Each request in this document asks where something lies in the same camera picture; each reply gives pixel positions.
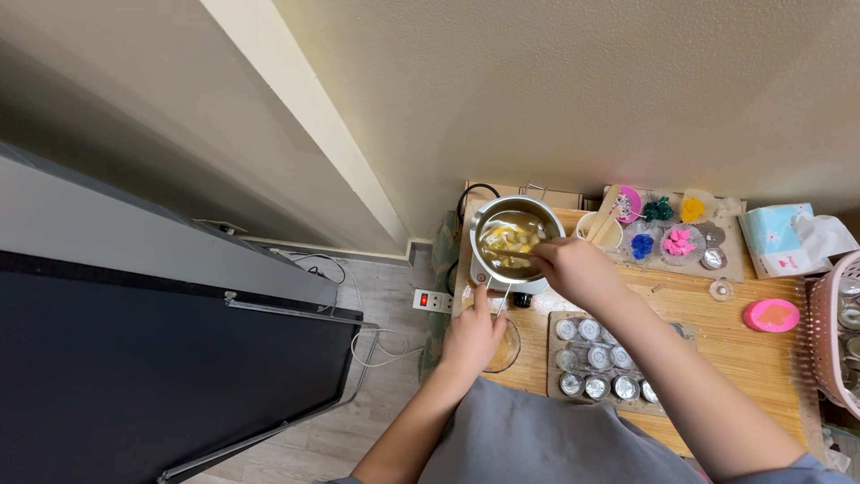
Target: electrical outlet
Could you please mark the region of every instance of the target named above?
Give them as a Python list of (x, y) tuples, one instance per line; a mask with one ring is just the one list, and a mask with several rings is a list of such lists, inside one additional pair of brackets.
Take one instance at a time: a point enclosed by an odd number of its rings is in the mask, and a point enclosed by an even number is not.
[(453, 306), (454, 298), (451, 295), (422, 289), (415, 290), (415, 298), (412, 300), (412, 307), (415, 309), (435, 311), (436, 313), (450, 314)]

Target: wooden floor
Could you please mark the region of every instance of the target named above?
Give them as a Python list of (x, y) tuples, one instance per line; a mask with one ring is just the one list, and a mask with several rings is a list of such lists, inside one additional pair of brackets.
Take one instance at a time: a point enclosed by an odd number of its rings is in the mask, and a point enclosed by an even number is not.
[[(419, 251), (415, 267), (397, 267), (341, 260), (358, 280), (365, 320), (401, 332), (410, 347), (424, 345), (427, 313), (412, 308), (415, 289), (432, 289), (434, 273), (429, 252)], [(336, 281), (340, 270), (320, 258), (299, 261), (305, 268), (318, 266)], [(341, 285), (338, 306), (358, 309), (352, 279)], [(402, 351), (397, 335), (383, 333), (388, 352)], [(384, 361), (377, 352), (373, 363)], [(310, 484), (344, 477), (370, 449), (388, 424), (418, 389), (417, 354), (367, 372), (355, 402), (288, 429), (243, 453), (186, 481), (189, 484)], [(360, 371), (353, 363), (347, 391), (351, 393)]]

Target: paper cupcake liner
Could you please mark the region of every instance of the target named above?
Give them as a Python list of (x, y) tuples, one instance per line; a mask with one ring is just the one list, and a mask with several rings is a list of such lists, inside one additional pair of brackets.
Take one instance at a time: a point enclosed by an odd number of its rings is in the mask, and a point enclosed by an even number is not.
[(702, 233), (702, 237), (704, 237), (704, 243), (709, 249), (713, 247), (719, 247), (720, 245), (722, 245), (723, 242), (726, 241), (726, 231), (716, 226), (716, 224), (712, 221), (702, 222), (697, 225), (696, 228), (699, 232)]
[(638, 219), (639, 214), (642, 212), (642, 197), (639, 196), (639, 192), (631, 187), (621, 185), (621, 193), (618, 194), (619, 201), (622, 197), (626, 197), (630, 201), (630, 213), (625, 217), (618, 216), (615, 220), (623, 224), (629, 224), (633, 220)]
[(672, 207), (675, 215), (672, 216), (669, 220), (652, 220), (656, 221), (661, 227), (667, 228), (673, 226), (675, 224), (681, 223), (681, 196), (677, 193), (672, 193), (668, 190), (657, 189), (651, 190), (649, 192), (645, 192), (645, 196), (642, 198), (642, 206), (645, 207), (646, 203), (649, 202), (659, 202), (660, 198), (667, 197), (669, 199), (669, 207)]
[[(657, 222), (657, 220), (651, 220), (650, 222), (646, 222), (642, 219), (635, 220), (624, 229), (621, 248), (624, 250), (626, 260), (633, 264), (648, 264), (660, 256), (660, 249), (657, 245), (663, 237), (663, 229)], [(654, 249), (650, 254), (645, 256), (644, 259), (636, 260), (636, 258), (633, 257), (633, 248), (630, 245), (633, 243), (633, 238), (641, 233), (646, 233), (651, 236), (651, 239), (654, 239)]]
[[(688, 189), (684, 192), (684, 200), (699, 200), (704, 205), (704, 212), (699, 215), (695, 220), (683, 220), (690, 225), (700, 224), (702, 222), (706, 222), (708, 220), (714, 219), (714, 212), (716, 212), (716, 198), (710, 193), (702, 190), (702, 189)], [(681, 201), (681, 211), (684, 210), (684, 201)]]
[[(672, 232), (672, 229), (675, 230), (689, 230), (690, 238), (687, 239), (688, 242), (696, 246), (695, 249), (690, 251), (685, 256), (674, 256), (669, 253), (666, 249), (663, 248), (663, 242), (669, 239), (669, 234)], [(679, 223), (678, 225), (670, 226), (663, 233), (663, 237), (660, 239), (660, 254), (663, 256), (663, 260), (666, 261), (669, 265), (689, 265), (695, 264), (696, 262), (702, 260), (704, 257), (704, 250), (706, 249), (706, 244), (704, 243), (704, 237), (702, 233), (698, 231), (694, 226), (685, 223)]]

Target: popsicle stick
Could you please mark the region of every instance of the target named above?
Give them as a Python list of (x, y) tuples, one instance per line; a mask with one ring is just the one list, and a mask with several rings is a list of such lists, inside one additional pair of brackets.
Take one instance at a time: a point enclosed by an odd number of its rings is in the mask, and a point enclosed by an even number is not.
[(592, 220), (592, 226), (588, 229), (586, 241), (592, 242), (594, 240), (592, 234), (600, 230), (604, 222), (606, 222), (606, 217), (609, 216), (609, 212), (612, 210), (612, 206), (617, 202), (618, 194), (620, 193), (621, 185), (612, 185), (606, 190), (606, 195), (603, 197), (603, 203), (600, 204), (600, 208), (597, 210), (597, 215), (595, 215), (594, 220)]
[(592, 242), (596, 246), (600, 247), (601, 239), (603, 238), (604, 235), (606, 235), (606, 232), (609, 231), (609, 227), (612, 226), (612, 222), (615, 221), (617, 211), (618, 211), (618, 205), (615, 204), (615, 206), (612, 207), (612, 211), (609, 213), (609, 216), (606, 217), (606, 220), (603, 222), (603, 225), (600, 226), (600, 229), (598, 229), (597, 233), (594, 235)]

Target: saucepan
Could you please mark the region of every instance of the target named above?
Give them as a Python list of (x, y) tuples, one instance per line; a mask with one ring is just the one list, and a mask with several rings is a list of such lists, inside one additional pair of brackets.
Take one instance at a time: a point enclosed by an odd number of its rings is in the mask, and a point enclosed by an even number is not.
[(556, 237), (565, 237), (564, 227), (562, 223), (553, 213), (552, 209), (546, 203), (541, 202), (537, 198), (529, 195), (508, 195), (496, 198), (487, 202), (486, 205), (478, 209), (469, 222), (469, 238), (472, 243), (472, 252), (476, 255), (478, 262), (483, 267), (484, 271), (493, 277), (496, 281), (505, 284), (519, 284), (522, 282), (532, 282), (543, 279), (544, 276), (538, 270), (535, 270), (529, 276), (513, 276), (506, 273), (503, 268), (496, 268), (492, 264), (485, 261), (478, 251), (478, 238), (481, 237), (484, 224), (487, 223), (492, 216), (501, 212), (519, 211), (533, 214), (538, 217), (544, 226), (544, 232), (548, 239)]

